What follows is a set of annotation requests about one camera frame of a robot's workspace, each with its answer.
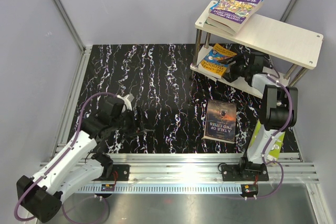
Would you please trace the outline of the yellow 39-storey treehouse book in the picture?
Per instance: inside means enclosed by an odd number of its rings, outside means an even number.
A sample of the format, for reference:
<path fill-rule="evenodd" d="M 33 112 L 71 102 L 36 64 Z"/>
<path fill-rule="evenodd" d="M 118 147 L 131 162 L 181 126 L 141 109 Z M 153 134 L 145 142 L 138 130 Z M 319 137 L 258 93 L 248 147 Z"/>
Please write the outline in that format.
<path fill-rule="evenodd" d="M 225 74 L 227 65 L 218 63 L 218 60 L 229 58 L 237 55 L 237 53 L 230 51 L 220 44 L 215 44 L 213 47 L 209 46 L 208 48 L 202 47 L 198 53 L 197 65 L 205 60 L 208 62 L 207 71 L 200 71 L 201 73 L 207 74 L 216 79 L 220 79 Z"/>

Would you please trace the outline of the orange 78-storey treehouse book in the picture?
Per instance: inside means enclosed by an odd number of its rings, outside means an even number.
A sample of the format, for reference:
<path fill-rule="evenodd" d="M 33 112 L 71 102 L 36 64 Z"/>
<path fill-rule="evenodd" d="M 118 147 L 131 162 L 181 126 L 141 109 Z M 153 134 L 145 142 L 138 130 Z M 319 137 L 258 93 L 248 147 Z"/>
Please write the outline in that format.
<path fill-rule="evenodd" d="M 222 24 L 218 21 L 215 21 L 211 18 L 207 18 L 205 23 L 204 23 L 204 27 L 211 27 L 211 28 L 217 28 L 217 29 L 220 29 L 220 30 L 223 30 L 231 35 L 235 35 L 237 32 L 234 31 L 232 28 L 230 28 L 229 26 L 225 25 L 225 24 Z"/>

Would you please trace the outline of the dark tale of two cities book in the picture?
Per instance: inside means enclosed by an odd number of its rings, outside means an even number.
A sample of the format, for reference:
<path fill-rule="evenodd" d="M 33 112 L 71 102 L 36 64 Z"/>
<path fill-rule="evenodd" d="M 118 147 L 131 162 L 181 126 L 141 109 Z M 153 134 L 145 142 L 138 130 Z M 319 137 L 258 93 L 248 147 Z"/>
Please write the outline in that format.
<path fill-rule="evenodd" d="M 203 138 L 233 144 L 235 143 L 235 135 L 236 104 L 209 100 Z"/>

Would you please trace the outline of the purple treehouse book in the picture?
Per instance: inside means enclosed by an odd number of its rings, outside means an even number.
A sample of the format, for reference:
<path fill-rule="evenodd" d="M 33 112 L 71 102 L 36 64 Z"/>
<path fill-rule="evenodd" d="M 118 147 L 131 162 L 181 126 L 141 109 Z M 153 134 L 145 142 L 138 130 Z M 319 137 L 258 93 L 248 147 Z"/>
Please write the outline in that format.
<path fill-rule="evenodd" d="M 233 20 L 239 24 L 239 31 L 251 15 L 262 7 L 263 3 L 264 0 L 234 0 L 228 10 L 233 13 Z"/>

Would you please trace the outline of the lime green treehouse book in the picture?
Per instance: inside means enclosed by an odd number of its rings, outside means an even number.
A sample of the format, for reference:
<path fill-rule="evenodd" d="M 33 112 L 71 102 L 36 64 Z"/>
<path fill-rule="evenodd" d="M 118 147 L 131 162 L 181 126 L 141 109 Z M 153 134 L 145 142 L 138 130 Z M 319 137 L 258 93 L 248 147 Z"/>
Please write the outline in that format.
<path fill-rule="evenodd" d="M 285 132 L 277 133 L 272 139 L 266 150 L 264 147 L 268 140 L 277 130 L 267 131 L 260 121 L 257 121 L 253 135 L 247 149 L 247 158 L 254 164 L 267 163 L 269 161 L 277 161 L 279 158 Z"/>

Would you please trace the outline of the dark blue treehouse book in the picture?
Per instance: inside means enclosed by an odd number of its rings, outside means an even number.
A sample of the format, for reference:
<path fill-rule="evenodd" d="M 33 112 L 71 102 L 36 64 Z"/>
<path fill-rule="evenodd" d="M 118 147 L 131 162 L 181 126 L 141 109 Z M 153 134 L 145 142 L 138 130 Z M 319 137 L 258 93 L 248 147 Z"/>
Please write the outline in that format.
<path fill-rule="evenodd" d="M 199 64 L 198 64 L 198 70 L 199 71 L 207 71 L 208 67 L 207 67 L 208 62 L 205 60 L 202 60 Z"/>

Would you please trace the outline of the green 104-storey treehouse book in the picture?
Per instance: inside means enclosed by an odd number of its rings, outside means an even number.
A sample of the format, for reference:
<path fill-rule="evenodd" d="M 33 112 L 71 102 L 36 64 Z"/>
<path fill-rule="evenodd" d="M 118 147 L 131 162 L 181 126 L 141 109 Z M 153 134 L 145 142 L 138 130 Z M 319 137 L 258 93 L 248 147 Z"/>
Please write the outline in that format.
<path fill-rule="evenodd" d="M 228 9 L 234 0 L 219 0 L 208 8 L 208 17 L 204 26 L 225 31 L 231 35 L 239 31 L 239 24 L 233 20 L 233 13 Z"/>

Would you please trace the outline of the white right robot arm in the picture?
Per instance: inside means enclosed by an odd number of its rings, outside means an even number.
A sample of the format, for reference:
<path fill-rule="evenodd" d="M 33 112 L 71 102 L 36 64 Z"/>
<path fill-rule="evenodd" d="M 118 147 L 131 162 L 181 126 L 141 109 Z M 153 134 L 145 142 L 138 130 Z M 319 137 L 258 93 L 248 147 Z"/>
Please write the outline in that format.
<path fill-rule="evenodd" d="M 218 169 L 225 182 L 268 181 L 267 165 L 278 162 L 271 152 L 280 150 L 276 145 L 282 143 L 287 128 L 297 121 L 298 89 L 282 84 L 278 72 L 266 71 L 267 59 L 261 53 L 250 55 L 248 60 L 238 54 L 222 62 L 229 66 L 229 72 L 224 75 L 226 81 L 233 82 L 242 77 L 263 95 L 259 121 L 239 163 L 221 163 Z"/>

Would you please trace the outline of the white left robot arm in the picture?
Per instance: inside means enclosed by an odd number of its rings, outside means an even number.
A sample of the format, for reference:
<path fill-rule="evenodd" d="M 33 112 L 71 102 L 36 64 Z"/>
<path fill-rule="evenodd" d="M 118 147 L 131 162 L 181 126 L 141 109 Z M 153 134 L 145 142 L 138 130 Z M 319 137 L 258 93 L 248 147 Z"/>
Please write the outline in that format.
<path fill-rule="evenodd" d="M 17 181 L 16 220 L 38 219 L 46 223 L 64 208 L 64 202 L 73 193 L 90 181 L 125 180 L 122 167 L 114 165 L 103 149 L 103 141 L 115 131 L 134 138 L 153 132 L 154 127 L 140 107 L 132 108 L 131 94 L 122 97 L 98 92 L 89 97 L 84 106 L 100 96 L 105 100 L 95 115 L 84 118 L 85 110 L 80 110 L 77 129 L 63 149 L 33 176 L 23 175 Z"/>

